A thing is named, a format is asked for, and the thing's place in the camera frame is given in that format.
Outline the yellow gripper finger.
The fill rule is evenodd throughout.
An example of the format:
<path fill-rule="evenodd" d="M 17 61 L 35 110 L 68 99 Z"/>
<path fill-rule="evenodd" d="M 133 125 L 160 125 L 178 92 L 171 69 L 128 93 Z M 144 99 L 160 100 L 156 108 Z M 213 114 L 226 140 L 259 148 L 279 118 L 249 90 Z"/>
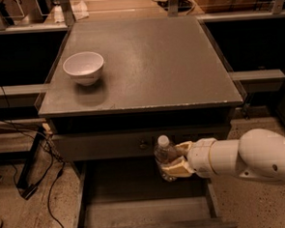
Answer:
<path fill-rule="evenodd" d="M 176 150 L 177 150 L 177 156 L 178 157 L 183 157 L 187 156 L 188 152 L 191 150 L 193 144 L 191 141 L 185 141 L 181 144 L 176 145 Z"/>
<path fill-rule="evenodd" d="M 185 157 L 178 157 L 173 162 L 161 165 L 161 170 L 176 178 L 190 177 L 194 173 Z"/>

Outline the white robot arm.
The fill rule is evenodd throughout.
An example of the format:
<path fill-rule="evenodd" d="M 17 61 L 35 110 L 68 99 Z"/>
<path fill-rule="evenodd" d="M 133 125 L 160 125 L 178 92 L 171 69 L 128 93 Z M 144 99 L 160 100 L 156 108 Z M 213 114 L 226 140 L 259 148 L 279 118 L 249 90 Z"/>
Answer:
<path fill-rule="evenodd" d="M 173 178 L 233 176 L 269 184 L 285 184 L 285 137 L 267 129 L 251 129 L 239 139 L 201 138 L 175 147 L 178 157 L 161 164 Z"/>

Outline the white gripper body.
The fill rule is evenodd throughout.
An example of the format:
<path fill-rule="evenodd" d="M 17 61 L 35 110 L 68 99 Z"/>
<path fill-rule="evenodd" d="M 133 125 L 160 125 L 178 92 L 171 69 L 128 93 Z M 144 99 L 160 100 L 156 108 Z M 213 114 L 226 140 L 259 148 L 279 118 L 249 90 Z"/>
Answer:
<path fill-rule="evenodd" d="M 187 153 L 187 160 L 190 168 L 201 178 L 210 178 L 214 174 L 211 166 L 210 152 L 215 138 L 201 138 L 192 143 Z"/>

